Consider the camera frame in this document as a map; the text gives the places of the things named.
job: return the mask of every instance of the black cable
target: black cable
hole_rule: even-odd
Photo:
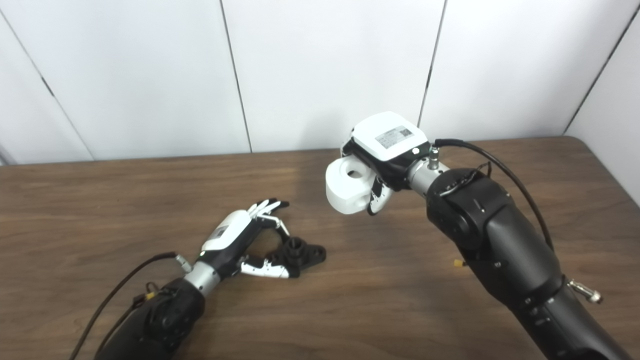
[[[111,298],[113,298],[113,296],[116,295],[118,290],[120,290],[120,288],[122,288],[122,286],[124,286],[124,284],[126,284],[127,281],[129,281],[129,279],[133,277],[133,275],[136,275],[136,273],[139,272],[142,268],[144,268],[145,266],[155,261],[162,260],[162,259],[171,259],[171,258],[175,258],[176,256],[178,256],[178,254],[176,254],[175,252],[164,252],[162,254],[158,254],[146,260],[144,263],[138,265],[135,269],[133,269],[129,273],[129,275],[125,276],[124,279],[122,279],[116,285],[116,287],[113,288],[113,290],[111,290],[109,295],[107,295],[107,297],[102,301],[100,306],[98,306],[98,308],[95,310],[95,312],[93,313],[93,316],[91,317],[91,319],[89,319],[89,322],[86,324],[86,328],[84,328],[82,335],[80,335],[80,339],[78,340],[78,343],[76,344],[74,351],[71,353],[71,356],[69,356],[69,360],[74,360],[76,358],[76,356],[78,355],[78,352],[80,352],[80,348],[82,347],[82,344],[86,340],[87,335],[89,335],[89,330],[91,330],[93,324],[98,319],[98,316],[100,315],[104,307],[107,306],[107,303],[111,300]]]
[[[445,147],[445,146],[464,147],[471,151],[477,152],[478,154],[489,159],[492,163],[496,164],[500,168],[500,170],[502,170],[516,184],[518,189],[520,189],[520,192],[522,192],[522,195],[524,195],[525,199],[527,199],[529,206],[531,207],[531,209],[533,210],[533,213],[536,215],[536,218],[538,219],[538,223],[540,224],[540,229],[542,230],[542,235],[544,235],[544,238],[545,238],[545,243],[547,243],[551,251],[554,250],[554,244],[553,244],[553,241],[551,240],[551,234],[549,233],[549,229],[547,228],[547,223],[545,222],[545,219],[542,217],[542,214],[540,213],[540,209],[538,209],[538,205],[536,205],[536,202],[533,200],[533,198],[531,197],[531,194],[527,191],[527,188],[520,181],[520,179],[518,179],[518,177],[505,164],[503,164],[500,160],[498,160],[495,156],[491,155],[486,150],[463,140],[437,139],[433,142],[433,146],[434,147]]]
[[[109,341],[109,339],[111,339],[111,335],[113,335],[113,333],[116,331],[116,329],[119,328],[119,326],[122,325],[122,323],[124,323],[124,320],[126,320],[129,317],[129,315],[131,315],[133,310],[134,310],[134,307],[133,306],[129,306],[127,311],[125,311],[124,314],[122,314],[122,316],[118,319],[118,321],[116,321],[116,323],[113,324],[113,326],[111,327],[109,332],[107,332],[107,334],[104,336],[104,339],[102,339],[102,342],[100,343],[100,346],[98,346],[98,350],[96,350],[96,352],[95,352],[96,356],[98,356],[98,353],[100,351],[102,351],[102,348],[104,348],[104,346],[107,344],[107,341]]]

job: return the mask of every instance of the qr code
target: qr code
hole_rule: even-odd
[[[380,145],[384,146],[385,149],[390,148],[391,146],[403,141],[406,138],[410,138],[413,136],[411,130],[407,129],[404,126],[395,127],[386,133],[379,135],[376,137],[376,140]]]

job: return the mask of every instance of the panel seam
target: panel seam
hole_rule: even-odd
[[[234,58],[234,51],[231,47],[231,37],[229,36],[229,27],[227,26],[227,15],[225,14],[225,6],[222,4],[222,0],[220,2],[220,10],[222,12],[222,21],[225,24],[225,33],[227,34],[227,44],[229,46],[229,55],[231,56],[231,66],[234,69],[234,77],[236,79],[236,88],[238,90],[238,98],[240,99],[240,109],[242,110],[242,118],[244,120],[244,129],[246,131],[246,139],[249,142],[249,152],[253,153],[253,147],[251,145],[251,136],[249,135],[249,125],[246,121],[246,113],[244,112],[244,101],[242,99],[242,92],[240,91],[240,81],[238,81],[238,73],[236,70],[236,60]]]
[[[636,15],[638,14],[639,10],[640,10],[640,3],[638,3],[638,6],[636,7],[636,10],[634,11],[633,15],[631,15],[631,19],[629,19],[629,22],[627,23],[627,27],[625,27],[625,29],[622,31],[622,34],[620,34],[620,37],[618,38],[618,41],[616,41],[616,44],[613,46],[613,49],[611,49],[611,52],[609,53],[609,56],[604,61],[604,64],[602,64],[602,67],[600,67],[600,71],[598,71],[598,74],[596,75],[595,79],[593,80],[593,82],[591,82],[591,86],[589,86],[589,89],[587,89],[587,92],[584,94],[584,97],[580,101],[580,104],[578,105],[578,108],[575,110],[575,112],[573,113],[573,116],[571,116],[571,119],[569,120],[569,123],[564,128],[564,131],[563,131],[562,135],[566,134],[566,132],[569,130],[569,127],[571,126],[571,124],[573,123],[575,118],[578,116],[578,113],[580,112],[580,109],[582,109],[582,106],[587,101],[587,98],[591,94],[591,91],[593,90],[593,88],[595,87],[596,83],[600,79],[600,76],[602,75],[602,72],[604,71],[604,69],[609,64],[609,60],[611,60],[611,58],[613,57],[613,54],[618,49],[618,46],[620,45],[620,42],[622,42],[622,38],[624,38],[625,35],[627,34],[627,30],[629,30],[629,27],[631,27],[631,24],[633,23],[634,19],[636,18]]]
[[[444,14],[447,10],[447,1],[444,0],[442,4],[442,14],[440,14],[440,23],[438,24],[438,33],[436,34],[436,41],[433,44],[433,54],[431,54],[431,63],[429,64],[429,74],[427,75],[427,83],[424,85],[424,95],[422,96],[422,104],[420,105],[420,113],[418,114],[418,127],[422,122],[422,111],[424,110],[424,103],[427,99],[427,90],[429,90],[429,83],[431,82],[431,73],[433,72],[433,63],[436,60],[436,52],[438,51],[438,43],[440,42],[440,33],[442,32],[442,23],[444,22]]]
[[[69,117],[69,115],[65,111],[64,107],[60,103],[60,100],[55,95],[53,95],[53,91],[51,90],[51,87],[49,86],[47,81],[44,79],[44,76],[40,72],[40,69],[36,66],[36,63],[33,61],[31,55],[29,54],[29,51],[27,51],[27,48],[24,47],[24,44],[22,43],[22,41],[18,37],[18,34],[15,32],[13,26],[11,25],[11,22],[9,22],[9,19],[6,18],[6,16],[4,15],[4,12],[2,11],[1,8],[0,8],[0,16],[2,16],[2,18],[6,22],[7,26],[9,27],[9,29],[13,33],[13,36],[15,37],[16,41],[18,41],[18,44],[20,44],[20,47],[22,48],[22,51],[24,51],[24,54],[27,56],[27,58],[29,58],[29,61],[31,62],[31,66],[33,66],[33,68],[36,70],[36,72],[38,73],[38,76],[40,76],[40,79],[43,81],[43,83],[46,84],[47,91],[51,94],[53,99],[56,101],[56,104],[58,104],[58,107],[60,108],[60,111],[62,111],[62,114],[64,114],[65,118],[67,119],[67,122],[69,123],[69,125],[71,125],[71,128],[76,133],[76,136],[78,137],[78,139],[80,139],[80,142],[82,143],[82,145],[84,146],[84,149],[87,151],[87,153],[91,157],[91,160],[95,161],[95,156],[93,156],[93,153],[89,149],[89,146],[87,146],[86,142],[84,141],[84,139],[80,135],[80,132],[76,128],[76,125],[71,121],[71,118]]]

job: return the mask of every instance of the robot forearm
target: robot forearm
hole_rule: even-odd
[[[456,243],[487,292],[548,359],[631,359],[578,301],[554,252],[501,186],[476,173],[464,187],[439,195],[473,171],[448,170],[433,181],[428,218]]]

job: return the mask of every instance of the hole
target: hole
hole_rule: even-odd
[[[361,177],[369,176],[371,173],[371,170],[359,161],[348,161],[343,163],[340,167],[340,171],[352,179],[360,179]]]
[[[356,170],[351,170],[347,173],[347,175],[349,177],[352,177],[353,179],[360,179],[362,177],[362,174],[357,172]]]
[[[298,250],[302,247],[302,241],[300,241],[300,239],[291,238],[291,241],[289,241],[289,247],[291,249]]]

